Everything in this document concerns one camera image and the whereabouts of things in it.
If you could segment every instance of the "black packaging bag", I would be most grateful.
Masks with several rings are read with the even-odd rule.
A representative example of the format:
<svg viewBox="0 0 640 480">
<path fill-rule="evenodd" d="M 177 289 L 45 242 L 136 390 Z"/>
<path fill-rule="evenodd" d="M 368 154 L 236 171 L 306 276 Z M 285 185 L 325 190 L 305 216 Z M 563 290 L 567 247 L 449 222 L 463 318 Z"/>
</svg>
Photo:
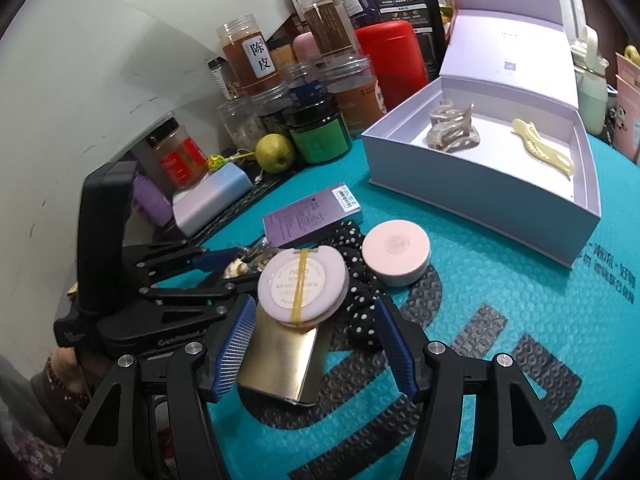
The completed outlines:
<svg viewBox="0 0 640 480">
<path fill-rule="evenodd" d="M 414 26 L 424 67 L 433 81 L 447 49 L 438 0 L 374 0 L 383 22 L 406 20 Z"/>
</svg>

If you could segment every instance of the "teal tablecloth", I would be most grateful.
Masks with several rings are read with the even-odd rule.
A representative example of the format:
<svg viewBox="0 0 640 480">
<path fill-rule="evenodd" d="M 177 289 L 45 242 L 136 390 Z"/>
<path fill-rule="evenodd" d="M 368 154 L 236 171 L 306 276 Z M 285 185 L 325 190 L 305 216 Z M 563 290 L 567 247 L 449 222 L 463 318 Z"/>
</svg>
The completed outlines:
<svg viewBox="0 0 640 480">
<path fill-rule="evenodd" d="M 433 319 L 426 323 L 429 338 L 453 343 L 458 337 L 459 347 L 485 345 L 486 358 L 516 354 L 555 421 L 577 477 L 597 478 L 640 415 L 640 300 L 636 305 L 635 298 L 640 172 L 599 140 L 591 139 L 591 147 L 602 220 L 571 271 L 488 229 L 369 184 L 359 141 L 340 160 L 308 168 L 273 191 L 206 246 L 247 244 L 262 234 L 264 214 L 340 181 L 363 206 L 363 232 L 394 218 L 420 224 L 431 238 L 435 270 L 428 284 L 433 300 Z M 401 161 L 390 164 L 401 168 Z M 196 285 L 203 278 L 192 272 L 172 285 Z M 407 293 L 395 291 L 398 305 Z M 476 341 L 474 330 L 482 327 L 489 331 Z M 324 408 L 313 416 L 255 404 L 250 412 L 236 389 L 210 406 L 235 480 L 398 477 L 415 409 L 399 398 L 380 356 L 363 361 L 352 354 L 344 349 L 330 353 Z M 360 382 L 350 377 L 352 372 Z M 469 399 L 457 478 L 465 469 L 472 431 Z"/>
</svg>

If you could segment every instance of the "red container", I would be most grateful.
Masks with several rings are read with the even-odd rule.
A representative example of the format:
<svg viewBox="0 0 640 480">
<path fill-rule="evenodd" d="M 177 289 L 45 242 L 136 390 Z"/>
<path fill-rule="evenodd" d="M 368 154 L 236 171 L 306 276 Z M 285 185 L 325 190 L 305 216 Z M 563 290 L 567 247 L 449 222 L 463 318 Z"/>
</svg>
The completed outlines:
<svg viewBox="0 0 640 480">
<path fill-rule="evenodd" d="M 356 36 L 363 53 L 371 58 L 387 110 L 427 86 L 420 45 L 411 23 L 377 23 L 356 29 Z"/>
</svg>

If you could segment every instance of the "box lid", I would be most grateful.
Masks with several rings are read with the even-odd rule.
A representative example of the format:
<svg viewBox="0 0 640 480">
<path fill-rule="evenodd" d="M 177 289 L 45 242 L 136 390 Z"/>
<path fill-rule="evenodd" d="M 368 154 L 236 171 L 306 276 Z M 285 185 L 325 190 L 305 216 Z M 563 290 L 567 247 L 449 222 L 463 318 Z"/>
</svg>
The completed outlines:
<svg viewBox="0 0 640 480">
<path fill-rule="evenodd" d="M 559 0 L 455 0 L 440 76 L 521 88 L 578 109 Z"/>
</svg>

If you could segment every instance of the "metal bolt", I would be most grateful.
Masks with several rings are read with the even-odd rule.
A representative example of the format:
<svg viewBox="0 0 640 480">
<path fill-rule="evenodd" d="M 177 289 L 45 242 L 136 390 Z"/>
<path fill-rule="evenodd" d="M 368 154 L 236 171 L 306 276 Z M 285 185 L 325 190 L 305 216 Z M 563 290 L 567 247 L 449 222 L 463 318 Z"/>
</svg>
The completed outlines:
<svg viewBox="0 0 640 480">
<path fill-rule="evenodd" d="M 427 350 L 429 350 L 429 352 L 431 352 L 432 354 L 436 354 L 436 355 L 440 355 L 440 354 L 444 354 L 444 351 L 446 350 L 446 346 L 444 346 L 443 343 L 441 343 L 440 341 L 431 341 L 428 345 L 427 345 Z"/>
<path fill-rule="evenodd" d="M 495 358 L 495 360 L 500 366 L 504 366 L 505 368 L 508 368 L 513 364 L 513 359 L 508 354 L 500 354 Z"/>
<path fill-rule="evenodd" d="M 202 343 L 198 343 L 197 341 L 187 343 L 187 346 L 184 347 L 184 351 L 187 352 L 187 354 L 196 355 L 197 353 L 202 352 Z"/>
<path fill-rule="evenodd" d="M 122 368 L 129 368 L 134 363 L 134 361 L 135 359 L 133 355 L 124 354 L 120 357 L 120 359 L 118 359 L 118 366 Z"/>
</svg>

